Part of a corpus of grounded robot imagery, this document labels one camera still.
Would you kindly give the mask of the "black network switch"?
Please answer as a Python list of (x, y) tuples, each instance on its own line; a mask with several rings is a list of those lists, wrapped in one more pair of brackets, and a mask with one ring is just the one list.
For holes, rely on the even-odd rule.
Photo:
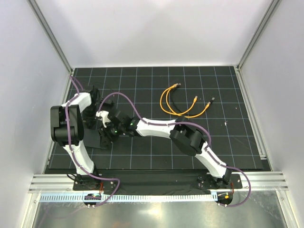
[(84, 129), (83, 142), (85, 147), (95, 149), (106, 149), (108, 147), (107, 142), (104, 141), (105, 137), (97, 130)]

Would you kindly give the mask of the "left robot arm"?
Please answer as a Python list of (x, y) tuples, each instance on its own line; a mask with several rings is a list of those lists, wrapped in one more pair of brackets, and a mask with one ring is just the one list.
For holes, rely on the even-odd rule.
[(101, 179), (94, 162), (88, 156), (83, 139), (85, 128), (95, 124), (96, 105), (100, 92), (96, 87), (75, 94), (62, 105), (50, 108), (51, 138), (70, 155), (76, 174), (71, 178), (77, 188), (99, 188)]

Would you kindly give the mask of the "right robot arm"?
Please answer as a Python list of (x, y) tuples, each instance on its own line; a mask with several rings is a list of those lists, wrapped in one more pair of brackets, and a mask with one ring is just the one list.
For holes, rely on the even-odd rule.
[(208, 135), (208, 140), (204, 139), (203, 134), (207, 131), (184, 117), (160, 121), (138, 117), (130, 118), (127, 115), (117, 117), (107, 111), (97, 112), (95, 117), (102, 122), (99, 129), (102, 147), (113, 143), (121, 135), (170, 139), (183, 154), (195, 157), (208, 169), (217, 187), (225, 188), (231, 183), (232, 171), (212, 151), (209, 145), (211, 137)]

